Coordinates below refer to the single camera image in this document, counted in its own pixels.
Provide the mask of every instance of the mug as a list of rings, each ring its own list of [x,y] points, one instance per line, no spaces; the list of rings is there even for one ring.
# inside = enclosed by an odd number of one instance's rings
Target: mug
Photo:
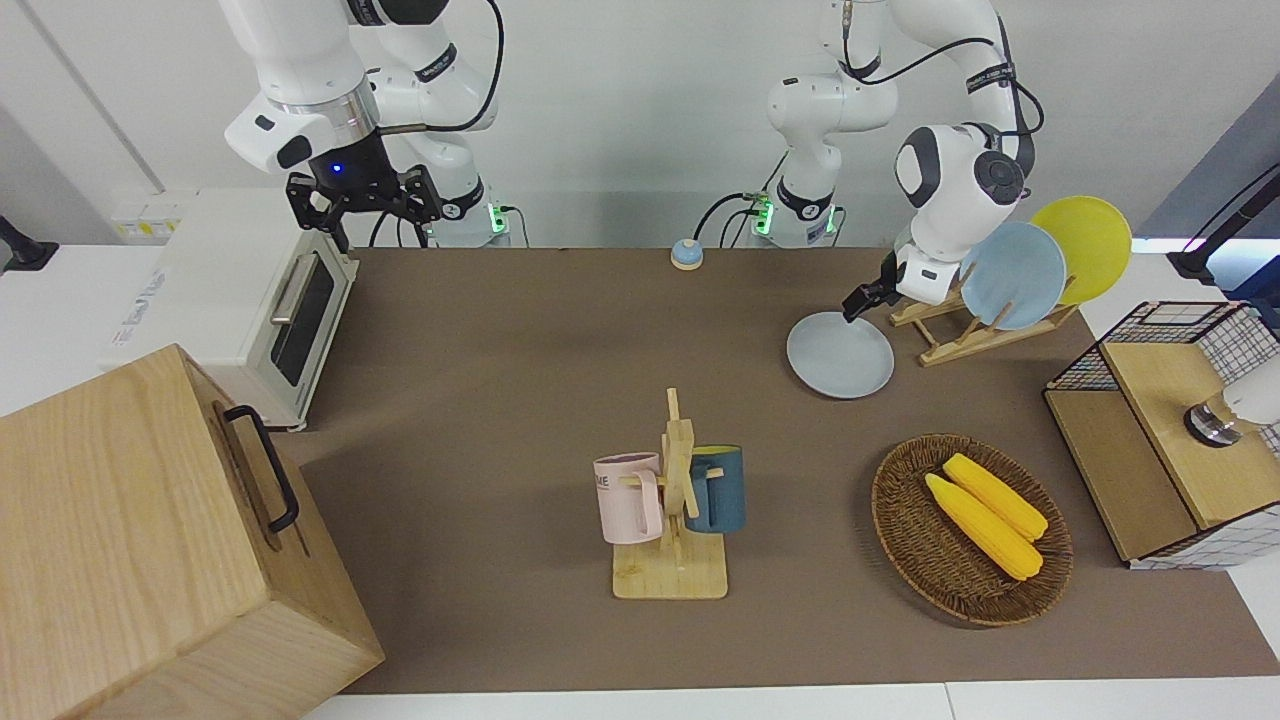
[[[699,514],[698,518],[690,518],[686,511],[685,527],[695,533],[741,530],[746,524],[742,448],[736,445],[695,447],[689,474],[694,480]]]
[[[611,455],[593,466],[604,541],[634,544],[660,538],[666,518],[658,493],[658,473],[662,471],[658,454]]]

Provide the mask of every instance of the yellow plate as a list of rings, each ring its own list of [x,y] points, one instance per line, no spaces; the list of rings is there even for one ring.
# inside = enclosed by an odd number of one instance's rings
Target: yellow plate
[[[1032,224],[1053,236],[1066,274],[1075,279],[1062,292],[1062,305],[1093,300],[1111,288],[1129,266],[1133,233],[1124,214],[1101,197],[1076,195],[1041,208]]]

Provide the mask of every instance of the black stand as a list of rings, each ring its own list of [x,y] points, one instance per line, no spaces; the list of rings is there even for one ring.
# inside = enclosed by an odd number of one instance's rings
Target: black stand
[[[1210,255],[1216,252],[1219,247],[1222,247],[1226,241],[1235,237],[1235,233],[1249,224],[1277,196],[1280,196],[1280,176],[1271,178],[1252,197],[1245,200],[1244,205],[1233,213],[1216,231],[1210,233],[1199,247],[1190,252],[1170,252],[1169,261],[1178,270],[1179,275],[1199,281],[1201,284],[1213,284],[1213,273],[1208,272]]]
[[[0,240],[13,250],[13,259],[5,264],[5,272],[41,270],[49,264],[49,259],[54,256],[54,252],[58,252],[56,242],[37,242],[31,240],[18,228],[13,227],[4,215],[0,215]]]

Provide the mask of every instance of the wooden crate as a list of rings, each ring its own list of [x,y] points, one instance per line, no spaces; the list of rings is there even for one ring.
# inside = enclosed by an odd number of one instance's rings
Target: wooden crate
[[[0,418],[0,717],[296,719],[383,660],[229,406],[170,346]]]
[[[1280,462],[1257,434],[1197,442],[1185,410],[1222,388],[1193,343],[1103,342],[1119,389],[1061,389],[1053,411],[1121,560],[1158,556],[1280,502]]]

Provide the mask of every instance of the pink mug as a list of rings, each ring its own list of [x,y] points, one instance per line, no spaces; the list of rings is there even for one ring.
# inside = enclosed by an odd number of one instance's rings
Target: pink mug
[[[662,498],[657,452],[626,452],[594,462],[600,528],[612,544],[634,544],[662,537]]]

